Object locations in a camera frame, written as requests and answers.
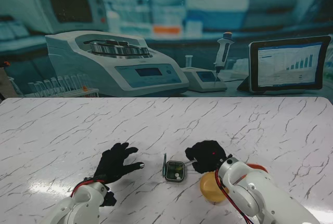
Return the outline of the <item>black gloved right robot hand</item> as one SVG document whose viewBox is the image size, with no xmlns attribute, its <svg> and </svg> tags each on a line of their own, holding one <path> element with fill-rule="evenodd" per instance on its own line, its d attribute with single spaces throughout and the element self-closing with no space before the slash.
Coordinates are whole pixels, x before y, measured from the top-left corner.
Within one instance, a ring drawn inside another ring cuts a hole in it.
<svg viewBox="0 0 333 224">
<path fill-rule="evenodd" d="M 186 157 L 196 160 L 192 163 L 194 170 L 200 174 L 214 172 L 227 160 L 224 149 L 215 140 L 204 140 L 185 150 Z"/>
</svg>

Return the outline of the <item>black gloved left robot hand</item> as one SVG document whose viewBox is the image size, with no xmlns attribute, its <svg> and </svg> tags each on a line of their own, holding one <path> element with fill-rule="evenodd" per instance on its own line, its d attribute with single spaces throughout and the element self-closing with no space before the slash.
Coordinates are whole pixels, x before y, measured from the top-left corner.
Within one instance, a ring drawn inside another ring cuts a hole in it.
<svg viewBox="0 0 333 224">
<path fill-rule="evenodd" d="M 124 175 L 144 168 L 143 162 L 124 165 L 125 159 L 137 151 L 138 148 L 129 147 L 128 142 L 116 143 L 111 149 L 102 153 L 93 178 L 109 184 L 118 181 Z"/>
</svg>

